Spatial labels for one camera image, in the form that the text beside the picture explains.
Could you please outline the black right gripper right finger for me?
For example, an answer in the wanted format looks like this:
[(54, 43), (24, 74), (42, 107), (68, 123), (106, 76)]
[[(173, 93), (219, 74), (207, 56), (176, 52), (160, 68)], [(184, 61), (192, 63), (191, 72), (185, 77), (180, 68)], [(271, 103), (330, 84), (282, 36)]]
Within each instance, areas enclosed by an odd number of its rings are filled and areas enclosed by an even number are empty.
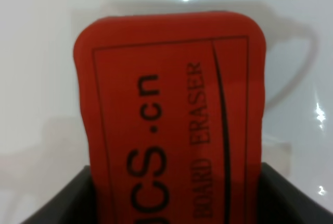
[(269, 164), (262, 163), (257, 223), (332, 223), (332, 213), (303, 194)]

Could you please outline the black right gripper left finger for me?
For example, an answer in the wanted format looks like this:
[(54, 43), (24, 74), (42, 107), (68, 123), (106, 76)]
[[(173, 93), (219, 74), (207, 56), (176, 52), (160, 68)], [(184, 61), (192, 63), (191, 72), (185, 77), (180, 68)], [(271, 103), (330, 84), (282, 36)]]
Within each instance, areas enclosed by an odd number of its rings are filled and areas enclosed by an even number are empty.
[(85, 166), (56, 196), (22, 223), (98, 223), (90, 166)]

